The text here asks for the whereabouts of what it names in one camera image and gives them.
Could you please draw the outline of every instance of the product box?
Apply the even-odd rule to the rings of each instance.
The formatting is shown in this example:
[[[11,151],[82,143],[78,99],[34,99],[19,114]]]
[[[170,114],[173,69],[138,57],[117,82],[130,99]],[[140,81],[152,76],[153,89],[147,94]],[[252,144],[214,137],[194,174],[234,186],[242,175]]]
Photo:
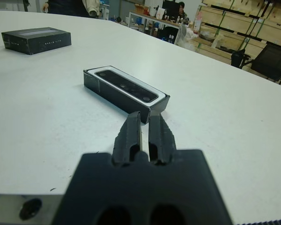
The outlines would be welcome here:
[[[84,86],[127,113],[140,111],[140,120],[148,123],[151,110],[161,113],[170,96],[115,67],[84,70]]]
[[[3,32],[2,38],[5,48],[28,55],[71,45],[71,33],[51,27]]]

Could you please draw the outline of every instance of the office chair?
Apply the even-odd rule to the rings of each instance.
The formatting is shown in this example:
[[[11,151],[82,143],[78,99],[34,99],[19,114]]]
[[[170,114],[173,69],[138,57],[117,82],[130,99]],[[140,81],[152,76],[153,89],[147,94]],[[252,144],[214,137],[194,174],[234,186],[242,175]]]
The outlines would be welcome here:
[[[247,61],[248,59],[242,49],[232,54],[231,65],[242,69],[243,66],[251,63],[251,69],[266,76],[267,79],[273,79],[274,82],[280,80],[279,84],[281,84],[281,46],[267,44],[256,59]]]

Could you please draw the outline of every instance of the shelving unit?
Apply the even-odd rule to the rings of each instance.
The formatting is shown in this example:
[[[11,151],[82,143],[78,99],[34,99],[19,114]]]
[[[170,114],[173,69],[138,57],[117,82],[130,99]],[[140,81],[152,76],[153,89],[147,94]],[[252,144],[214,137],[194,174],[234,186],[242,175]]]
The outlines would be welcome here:
[[[209,31],[216,38],[223,35],[221,46],[256,58],[267,43],[281,46],[281,4],[266,5],[263,0],[203,0],[200,31]],[[201,38],[192,41],[197,52],[230,64],[231,54],[211,47]],[[243,68],[256,74],[250,66]]]

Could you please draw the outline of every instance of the white table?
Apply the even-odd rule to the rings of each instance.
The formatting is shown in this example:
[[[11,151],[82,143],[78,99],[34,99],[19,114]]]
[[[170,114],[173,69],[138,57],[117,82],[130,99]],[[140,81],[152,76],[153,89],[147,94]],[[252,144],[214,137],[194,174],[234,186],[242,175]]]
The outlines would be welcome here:
[[[71,32],[72,46],[4,49],[1,32],[47,26]],[[204,150],[235,223],[281,218],[280,85],[114,22],[64,15],[0,11],[0,193],[62,194],[83,153],[112,152],[127,114],[83,87],[82,70],[105,65],[171,95],[162,115],[177,148]]]

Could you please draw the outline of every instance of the cardboard box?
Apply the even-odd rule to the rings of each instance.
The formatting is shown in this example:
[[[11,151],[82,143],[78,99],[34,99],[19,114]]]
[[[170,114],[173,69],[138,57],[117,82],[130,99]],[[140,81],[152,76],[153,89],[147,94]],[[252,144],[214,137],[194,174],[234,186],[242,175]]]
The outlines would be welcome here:
[[[116,69],[99,67],[87,69],[84,86],[127,113],[140,111],[140,120],[148,123],[150,111],[165,110],[170,96]]]
[[[71,33],[51,27],[3,32],[6,49],[33,55],[71,45]]]

